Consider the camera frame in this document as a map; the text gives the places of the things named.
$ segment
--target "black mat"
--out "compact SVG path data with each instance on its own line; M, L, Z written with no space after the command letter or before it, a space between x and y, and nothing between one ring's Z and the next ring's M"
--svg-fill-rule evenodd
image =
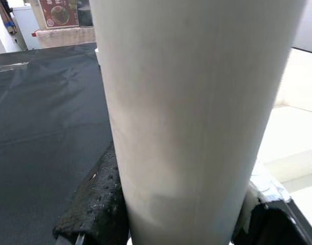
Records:
M53 226L111 141L95 48L0 55L2 245L55 244Z

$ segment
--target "white cylinder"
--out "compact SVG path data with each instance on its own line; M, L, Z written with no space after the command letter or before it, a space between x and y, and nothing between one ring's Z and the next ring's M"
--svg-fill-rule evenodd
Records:
M134 245L228 244L304 0L91 0Z

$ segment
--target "dark gray fabric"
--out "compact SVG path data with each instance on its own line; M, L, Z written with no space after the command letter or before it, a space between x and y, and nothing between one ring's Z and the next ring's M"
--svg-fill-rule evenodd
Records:
M75 240L86 234L93 244L126 245L129 221L113 143L78 187L54 235Z
M0 244L52 229L111 141L95 44L0 55Z

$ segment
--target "red poster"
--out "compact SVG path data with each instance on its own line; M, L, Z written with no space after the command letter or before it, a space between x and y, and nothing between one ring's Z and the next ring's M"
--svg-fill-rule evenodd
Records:
M77 0L40 0L47 28L78 27Z

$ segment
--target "white pipe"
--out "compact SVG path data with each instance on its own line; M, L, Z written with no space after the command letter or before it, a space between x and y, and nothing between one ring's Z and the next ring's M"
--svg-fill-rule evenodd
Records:
M91 5L133 244L228 244L304 1Z

